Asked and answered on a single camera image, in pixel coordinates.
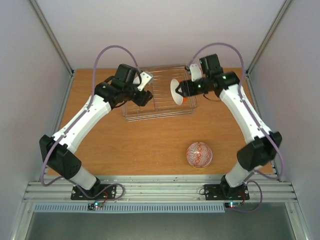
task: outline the metal wire rack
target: metal wire rack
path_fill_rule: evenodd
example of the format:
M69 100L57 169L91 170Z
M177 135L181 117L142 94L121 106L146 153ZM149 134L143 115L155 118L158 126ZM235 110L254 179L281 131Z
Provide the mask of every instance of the metal wire rack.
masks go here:
M135 105L132 101L123 105L122 115L128 122L187 115L195 111L198 106L195 96L188 97L181 105L177 105L171 96L172 79L183 81L191 78L183 65L150 68L148 71L153 74L154 80L144 89L152 92L153 99L143 107Z

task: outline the gray wall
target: gray wall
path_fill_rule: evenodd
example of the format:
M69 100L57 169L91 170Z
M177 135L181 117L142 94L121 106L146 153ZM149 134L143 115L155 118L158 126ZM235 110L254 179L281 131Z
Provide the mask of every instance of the gray wall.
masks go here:
M127 47L141 67L187 64L202 46L234 45L246 65L254 57L284 0L37 0L74 69L92 68L108 45ZM224 67L240 67L226 47L212 47ZM108 51L100 68L132 64Z
M53 130L69 77L28 1L0 3L0 238L6 240L28 181L39 177L39 138Z
M295 0L252 73L263 119L283 136L292 181L313 239L320 236L320 1Z

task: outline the vent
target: vent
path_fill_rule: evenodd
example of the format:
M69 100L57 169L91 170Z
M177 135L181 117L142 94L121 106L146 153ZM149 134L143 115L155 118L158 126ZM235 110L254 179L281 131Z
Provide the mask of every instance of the vent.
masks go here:
M224 213L223 203L106 203L89 210L87 203L37 203L36 213Z

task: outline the red patterned bowl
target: red patterned bowl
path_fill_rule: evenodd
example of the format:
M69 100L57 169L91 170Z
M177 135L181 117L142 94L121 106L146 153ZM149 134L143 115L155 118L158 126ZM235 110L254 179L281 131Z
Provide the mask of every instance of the red patterned bowl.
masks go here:
M194 142L186 151L186 159L189 164L197 169L208 166L212 160L212 150L204 142Z

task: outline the black mounting bracket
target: black mounting bracket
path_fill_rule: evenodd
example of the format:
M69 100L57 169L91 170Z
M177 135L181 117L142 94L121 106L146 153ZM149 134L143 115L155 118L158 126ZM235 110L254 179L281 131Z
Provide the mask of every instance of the black mounting bracket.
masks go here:
M241 192L245 198L245 200L249 200L249 192L248 187L245 185L237 186L233 189L232 194L226 198L220 188L220 184L205 184L204 186L204 196L207 201L236 201L243 200L243 197L239 194Z
M97 191L98 193L103 190L105 187L109 186L110 184L100 184L99 185L99 190ZM111 186L109 188L107 188L105 190L105 192L108 194L107 195L107 199L114 199L116 197L116 193L117 193L117 186ZM80 191L80 189L77 186L74 186L72 188L72 193L71 193L71 200L84 200L84 201L88 201L88 200L103 200L105 199L105 193L101 193L98 196L96 196L95 198L88 198L86 196L83 195L83 193Z

